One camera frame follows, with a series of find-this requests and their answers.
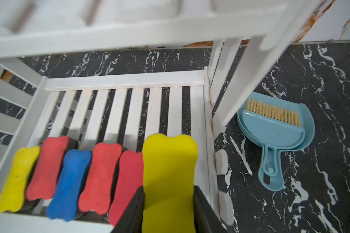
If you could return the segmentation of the yellow eraser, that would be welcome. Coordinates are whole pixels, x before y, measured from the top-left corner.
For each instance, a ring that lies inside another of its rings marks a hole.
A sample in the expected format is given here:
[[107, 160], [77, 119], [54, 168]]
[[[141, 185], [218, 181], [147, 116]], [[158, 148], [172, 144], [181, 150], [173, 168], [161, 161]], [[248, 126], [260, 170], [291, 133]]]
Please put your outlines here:
[[153, 134], [145, 140], [142, 232], [196, 231], [193, 185], [197, 158], [197, 144], [190, 136]]
[[39, 200], [27, 200], [26, 188], [39, 155], [40, 146], [21, 148], [15, 153], [12, 167], [0, 193], [0, 213], [27, 211], [38, 205]]

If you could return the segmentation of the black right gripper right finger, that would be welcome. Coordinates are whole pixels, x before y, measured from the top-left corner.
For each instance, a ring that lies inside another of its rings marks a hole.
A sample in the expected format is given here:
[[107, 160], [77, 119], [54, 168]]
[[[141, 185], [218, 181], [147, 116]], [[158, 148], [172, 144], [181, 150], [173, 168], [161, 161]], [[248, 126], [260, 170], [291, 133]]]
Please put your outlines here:
[[197, 233], [225, 233], [221, 221], [216, 216], [203, 192], [194, 186], [193, 194], [194, 224]]

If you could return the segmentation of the red eraser bottom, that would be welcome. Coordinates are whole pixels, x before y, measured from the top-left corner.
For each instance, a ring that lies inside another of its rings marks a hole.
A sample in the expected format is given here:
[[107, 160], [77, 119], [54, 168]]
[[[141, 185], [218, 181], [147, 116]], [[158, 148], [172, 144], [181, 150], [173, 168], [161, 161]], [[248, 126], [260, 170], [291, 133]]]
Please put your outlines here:
[[81, 212], [93, 211], [99, 215], [108, 212], [115, 169], [122, 150], [117, 143], [101, 142], [94, 147], [85, 188], [78, 200]]
[[49, 200], [53, 197], [69, 142], [67, 136], [50, 137], [44, 141], [35, 171], [26, 190], [27, 200]]
[[125, 151], [119, 161], [119, 175], [113, 202], [109, 209], [109, 223], [116, 226], [137, 189], [143, 186], [144, 162], [141, 152]]

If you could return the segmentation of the blue eraser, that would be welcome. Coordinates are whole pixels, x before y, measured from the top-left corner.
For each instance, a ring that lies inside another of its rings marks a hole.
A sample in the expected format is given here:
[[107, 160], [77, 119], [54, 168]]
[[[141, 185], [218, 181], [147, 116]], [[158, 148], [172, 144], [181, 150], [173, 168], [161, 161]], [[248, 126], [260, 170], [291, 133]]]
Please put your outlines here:
[[92, 152], [69, 150], [63, 159], [62, 170], [46, 216], [50, 219], [71, 221], [78, 211], [78, 199], [85, 172], [90, 165]]

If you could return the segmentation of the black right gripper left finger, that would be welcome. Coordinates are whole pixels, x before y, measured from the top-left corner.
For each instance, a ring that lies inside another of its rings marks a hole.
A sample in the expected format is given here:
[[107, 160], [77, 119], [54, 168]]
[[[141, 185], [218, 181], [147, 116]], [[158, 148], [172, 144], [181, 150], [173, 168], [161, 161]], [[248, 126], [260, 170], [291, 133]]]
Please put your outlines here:
[[140, 186], [111, 233], [141, 233], [145, 193]]

